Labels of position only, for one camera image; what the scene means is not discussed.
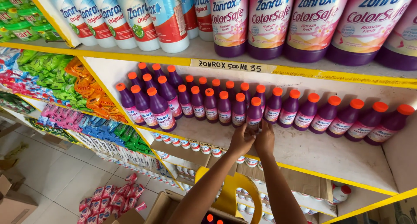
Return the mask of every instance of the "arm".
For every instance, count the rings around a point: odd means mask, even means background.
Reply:
[[[246,154],[255,141],[253,136],[245,140],[245,129],[246,124],[235,130],[227,153],[185,195],[167,224],[201,223],[233,163]]]
[[[305,224],[307,222],[294,195],[289,189],[274,157],[273,126],[262,120],[262,132],[257,136],[255,148],[261,159],[266,189],[272,214],[279,223]]]

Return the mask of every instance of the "small purple bottle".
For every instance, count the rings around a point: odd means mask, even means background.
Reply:
[[[188,75],[185,77],[185,81],[187,82],[187,90],[189,93],[191,93],[191,88],[193,88],[193,86],[195,86],[194,83],[194,77],[191,75]]]
[[[158,82],[158,78],[160,76],[165,76],[165,73],[162,71],[160,64],[153,64],[152,69],[154,70],[154,81],[155,82]]]
[[[316,134],[326,132],[330,123],[336,118],[337,106],[340,102],[341,99],[339,97],[331,96],[327,103],[317,111],[316,116],[310,124],[310,131]]]
[[[254,97],[259,97],[261,99],[261,109],[262,109],[262,114],[263,114],[263,111],[265,110],[265,102],[266,102],[264,85],[256,86],[256,93]]]
[[[251,104],[251,94],[249,93],[248,83],[244,82],[240,84],[240,93],[243,93],[245,95],[246,108],[249,108],[249,105]]]
[[[344,133],[344,136],[353,142],[359,142],[369,134],[382,119],[382,114],[388,110],[388,105],[376,102],[366,113],[359,116],[358,120]]]
[[[226,91],[229,94],[229,100],[230,103],[233,103],[235,100],[235,92],[234,92],[234,82],[233,81],[227,81],[226,82]]]
[[[243,125],[246,121],[246,104],[245,95],[243,93],[236,94],[236,102],[233,104],[232,111],[232,125],[237,128]]]
[[[301,105],[297,115],[295,115],[294,124],[292,125],[299,131],[305,131],[309,128],[314,116],[317,113],[317,102],[320,96],[316,93],[309,94],[307,102]]]
[[[282,109],[279,113],[278,125],[284,128],[289,128],[292,126],[299,107],[299,97],[300,91],[291,90],[289,92],[289,98],[282,104]]]
[[[147,73],[149,73],[151,76],[153,76],[153,73],[151,73],[151,72],[149,71],[149,69],[148,69],[148,67],[146,66],[146,63],[145,63],[145,62],[140,62],[140,63],[138,63],[138,68],[139,68],[139,70],[141,71],[141,75],[140,75],[140,76],[143,76],[143,75],[145,75],[145,74],[147,74]]]
[[[178,95],[175,89],[167,82],[165,76],[158,78],[160,85],[159,94],[168,102],[168,106],[171,109],[172,115],[175,119],[180,119],[183,116],[180,103],[178,102]]]
[[[220,99],[217,104],[218,118],[220,124],[228,126],[232,123],[232,105],[229,100],[229,93],[227,91],[220,92]]]
[[[216,97],[216,99],[219,99],[220,98],[220,92],[222,92],[222,87],[220,86],[220,80],[219,79],[213,79],[211,81],[211,85],[213,86],[214,97]]]
[[[272,95],[269,97],[268,102],[266,103],[265,112],[263,119],[268,123],[276,124],[281,111],[281,95],[282,89],[276,87],[272,90]]]
[[[128,74],[128,78],[130,79],[130,81],[132,83],[132,86],[138,85],[141,88],[143,88],[145,86],[145,84],[143,83],[143,81],[140,78],[138,78],[138,75],[136,74],[136,72],[130,72]]]
[[[251,105],[249,106],[246,114],[247,127],[258,132],[259,124],[262,120],[261,99],[259,97],[253,97]]]
[[[194,111],[193,106],[191,105],[190,94],[187,92],[187,88],[184,84],[178,86],[178,99],[184,116],[186,118],[194,117]]]
[[[149,95],[151,111],[156,121],[164,132],[171,132],[177,127],[177,122],[172,115],[168,102],[158,95],[155,87],[151,87],[146,91]]]
[[[159,90],[159,84],[154,82],[154,80],[152,79],[152,76],[149,73],[143,75],[142,78],[145,81],[145,87],[147,90],[151,87],[155,87],[156,91]]]
[[[126,109],[133,122],[136,125],[145,125],[145,120],[143,120],[141,114],[135,107],[135,97],[132,92],[126,89],[123,83],[117,84],[116,89],[120,92],[122,107]]]
[[[407,117],[414,113],[414,108],[407,104],[400,104],[398,108],[384,118],[365,138],[364,141],[379,146],[405,126]]]
[[[349,106],[337,114],[326,132],[334,138],[340,138],[355,123],[359,116],[359,110],[364,106],[360,99],[353,99]]]
[[[206,89],[206,98],[204,98],[204,108],[206,109],[207,121],[210,123],[218,122],[218,112],[214,91],[211,88]]]
[[[168,66],[168,72],[168,83],[177,90],[179,85],[184,84],[184,80],[182,80],[181,76],[178,75],[175,66]]]
[[[143,93],[138,85],[132,86],[131,91],[135,96],[136,109],[138,109],[143,120],[145,120],[145,123],[149,126],[149,128],[159,128],[158,122],[156,121],[156,118],[151,112],[151,108],[149,106],[149,96]]]
[[[200,86],[199,86],[199,88],[200,88],[200,92],[201,92],[201,93],[206,93],[206,89],[208,88],[208,85],[207,85],[207,78],[205,78],[205,77],[200,77],[200,78],[199,78],[199,84],[200,84]]]
[[[191,88],[191,104],[193,106],[194,117],[197,120],[206,119],[206,110],[203,105],[203,96],[200,93],[200,88],[198,86],[193,86]]]

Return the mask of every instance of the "hand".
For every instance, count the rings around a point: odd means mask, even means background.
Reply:
[[[273,155],[275,135],[272,124],[261,120],[262,131],[258,134],[255,140],[255,149],[258,155]]]
[[[243,124],[241,127],[237,128],[232,136],[232,141],[230,142],[229,150],[227,153],[233,154],[236,158],[239,156],[244,156],[249,149],[251,149],[253,142],[255,141],[255,132],[252,129],[248,129],[248,136],[245,137],[245,130],[247,124]]]

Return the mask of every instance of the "orange bottle cap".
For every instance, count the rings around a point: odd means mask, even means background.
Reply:
[[[414,113],[414,108],[408,104],[400,104],[397,108],[397,111],[404,115],[411,115]]]
[[[150,73],[147,73],[147,74],[143,75],[142,78],[143,78],[144,81],[150,81],[152,79],[152,76],[151,76]]]
[[[211,214],[207,215],[207,221],[213,221],[213,216]]]
[[[140,90],[141,90],[141,87],[138,86],[138,85],[134,85],[134,86],[131,87],[131,91],[132,91],[133,94],[138,93]]]
[[[229,98],[229,93],[227,93],[227,91],[221,91],[220,92],[220,98],[221,99],[227,99],[227,98]]]
[[[199,83],[200,83],[200,84],[206,84],[206,83],[207,83],[207,78],[205,78],[205,77],[200,77],[200,78],[199,78]]]
[[[139,69],[144,69],[144,68],[146,68],[146,63],[145,62],[140,62],[140,63],[138,63],[138,67],[139,67]]]
[[[227,81],[226,82],[226,88],[233,88],[234,87],[234,82],[233,81]]]
[[[289,92],[289,96],[290,96],[291,98],[296,99],[296,98],[300,97],[300,91],[299,91],[299,90],[291,90],[291,91]]]
[[[282,95],[282,89],[281,89],[281,88],[279,88],[279,87],[276,87],[276,88],[274,88],[274,89],[272,90],[272,94],[273,94],[274,96],[281,96],[281,95]]]
[[[185,81],[192,82],[192,81],[194,81],[194,77],[191,76],[191,75],[188,75],[188,76],[185,77]]]
[[[191,93],[198,94],[200,92],[200,88],[198,86],[191,87]]]
[[[246,82],[244,82],[244,83],[240,84],[240,89],[241,89],[242,91],[247,91],[247,90],[249,90],[249,84],[248,84],[248,83],[246,83]]]
[[[264,93],[265,92],[265,86],[264,85],[257,85],[256,86],[256,91],[258,93]]]
[[[129,74],[128,74],[128,78],[129,79],[135,79],[135,78],[137,78],[138,77],[138,75],[135,73],[135,72],[130,72]]]
[[[206,96],[213,96],[214,95],[214,91],[211,88],[207,88],[206,89]]]
[[[175,66],[173,66],[173,65],[170,65],[170,66],[168,66],[168,72],[175,72]]]
[[[317,103],[320,100],[320,96],[316,93],[309,94],[308,100],[313,103]]]
[[[259,98],[259,97],[253,97],[252,98],[252,101],[251,101],[251,104],[253,106],[259,106],[259,105],[261,105],[261,98]]]
[[[156,95],[156,93],[158,93],[155,87],[149,88],[146,92],[148,93],[149,96],[154,96]]]
[[[239,102],[245,101],[245,95],[243,93],[237,93],[236,101],[239,101]]]
[[[383,113],[388,110],[388,105],[383,102],[376,102],[372,105],[372,108],[377,112]]]
[[[126,89],[126,86],[123,83],[119,83],[119,84],[116,84],[116,89],[118,91],[122,91],[122,90]]]
[[[161,83],[161,84],[165,83],[166,82],[166,77],[165,76],[159,76],[158,77],[158,82]]]
[[[337,96],[331,96],[327,102],[333,106],[337,106],[340,104],[341,99]]]
[[[219,79],[213,79],[213,80],[211,81],[211,84],[212,84],[213,86],[220,86],[220,80],[219,80]]]
[[[365,103],[360,99],[352,99],[352,101],[350,101],[350,106],[354,109],[361,109],[364,104]]]
[[[161,69],[161,65],[160,65],[160,64],[153,64],[153,65],[152,65],[152,69],[153,69],[153,70],[158,70],[158,69]]]
[[[187,87],[184,84],[181,84],[178,86],[178,91],[179,92],[184,92],[187,90]]]

